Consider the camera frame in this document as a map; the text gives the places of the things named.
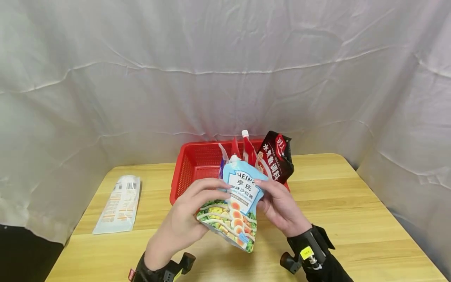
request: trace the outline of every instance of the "black wrist brace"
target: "black wrist brace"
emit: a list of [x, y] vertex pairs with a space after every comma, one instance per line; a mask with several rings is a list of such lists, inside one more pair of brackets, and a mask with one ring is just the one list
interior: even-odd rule
[[182, 274], [187, 274], [196, 257], [189, 253], [184, 253], [180, 263], [171, 260], [165, 267], [152, 271], [144, 264], [144, 254], [136, 266], [136, 272], [132, 277], [132, 282], [173, 282]]
[[285, 252], [280, 264], [292, 274], [295, 274], [303, 265], [315, 270], [321, 269], [326, 257], [330, 254], [329, 249], [335, 249], [326, 231], [314, 225], [312, 229], [298, 236], [287, 238], [287, 241], [295, 256], [291, 257]]

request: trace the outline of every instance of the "black seasoning packet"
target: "black seasoning packet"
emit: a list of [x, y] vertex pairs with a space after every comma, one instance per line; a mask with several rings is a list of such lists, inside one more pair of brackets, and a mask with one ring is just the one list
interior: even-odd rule
[[295, 171], [291, 160], [291, 138], [269, 131], [258, 150], [257, 169], [277, 182], [285, 184]]

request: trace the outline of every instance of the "white cap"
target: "white cap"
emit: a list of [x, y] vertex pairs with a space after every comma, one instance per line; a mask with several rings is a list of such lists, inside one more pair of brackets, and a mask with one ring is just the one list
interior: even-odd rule
[[241, 161], [241, 159], [240, 159], [237, 155], [234, 154], [234, 155], [230, 158], [229, 162], [236, 162], [236, 161]]

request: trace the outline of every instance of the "plastic packet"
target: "plastic packet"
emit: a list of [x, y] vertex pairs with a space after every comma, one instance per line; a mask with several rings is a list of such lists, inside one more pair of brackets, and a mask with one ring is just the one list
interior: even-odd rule
[[233, 155], [223, 170], [223, 180], [232, 186], [230, 199], [209, 201], [197, 213], [201, 223], [248, 253], [255, 243], [256, 207], [263, 196], [255, 178], [267, 180], [255, 167]]
[[241, 131], [243, 136], [243, 161], [247, 162], [251, 166], [257, 166], [257, 153], [255, 148], [249, 140], [249, 132], [247, 130]]
[[218, 146], [221, 149], [222, 153], [221, 164], [219, 165], [219, 178], [222, 179], [222, 170], [224, 169], [224, 166], [229, 163], [229, 157], [227, 156], [227, 152], [226, 149], [224, 149], [224, 146], [222, 146], [221, 143], [219, 143]]
[[241, 158], [241, 155], [239, 153], [238, 149], [238, 141], [236, 140], [236, 137], [232, 140], [232, 150], [231, 150], [231, 156], [236, 155], [237, 157]]
[[141, 180], [133, 175], [121, 176], [97, 221], [93, 234], [131, 231], [135, 223]]
[[258, 170], [284, 184], [295, 171], [291, 160], [291, 138], [269, 131], [258, 150]]

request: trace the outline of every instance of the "tabletop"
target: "tabletop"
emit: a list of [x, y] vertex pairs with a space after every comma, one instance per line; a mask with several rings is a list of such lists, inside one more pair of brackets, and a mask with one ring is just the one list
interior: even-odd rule
[[[291, 194], [307, 218], [326, 229], [336, 247], [331, 252], [354, 281], [446, 281], [342, 156], [293, 156], [293, 163]], [[167, 163], [118, 166], [108, 172], [46, 281], [127, 281], [171, 208], [174, 168]], [[142, 182], [133, 231], [92, 235], [116, 181], [128, 174]], [[284, 252], [292, 254], [282, 233], [262, 213], [257, 213], [257, 221], [253, 253], [209, 232], [185, 250], [197, 259], [178, 281], [306, 281], [302, 271], [292, 275], [279, 265]]]

